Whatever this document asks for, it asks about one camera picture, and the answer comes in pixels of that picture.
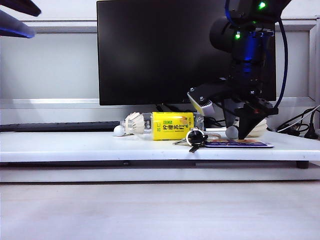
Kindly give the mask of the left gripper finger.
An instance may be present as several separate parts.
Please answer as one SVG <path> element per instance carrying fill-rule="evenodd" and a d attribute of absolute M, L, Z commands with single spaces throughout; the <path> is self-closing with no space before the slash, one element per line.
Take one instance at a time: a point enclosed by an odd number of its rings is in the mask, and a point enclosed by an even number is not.
<path fill-rule="evenodd" d="M 32 0 L 16 0 L 16 10 L 30 16 L 38 17 L 42 11 Z"/>
<path fill-rule="evenodd" d="M 6 37 L 19 37 L 30 39 L 35 36 L 35 31 L 31 27 L 21 22 L 20 20 L 14 18 L 13 16 L 1 10 L 0 35 Z"/>

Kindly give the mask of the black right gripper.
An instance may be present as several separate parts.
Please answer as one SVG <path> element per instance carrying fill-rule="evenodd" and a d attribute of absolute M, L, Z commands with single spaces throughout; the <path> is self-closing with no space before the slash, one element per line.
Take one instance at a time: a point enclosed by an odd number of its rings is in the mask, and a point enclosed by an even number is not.
<path fill-rule="evenodd" d="M 238 139 L 260 137 L 267 131 L 266 117 L 277 115 L 279 109 L 262 98 L 262 84 L 253 79 L 245 85 L 233 77 L 221 77 L 217 82 L 214 102 L 223 109 L 226 127 L 238 128 Z"/>

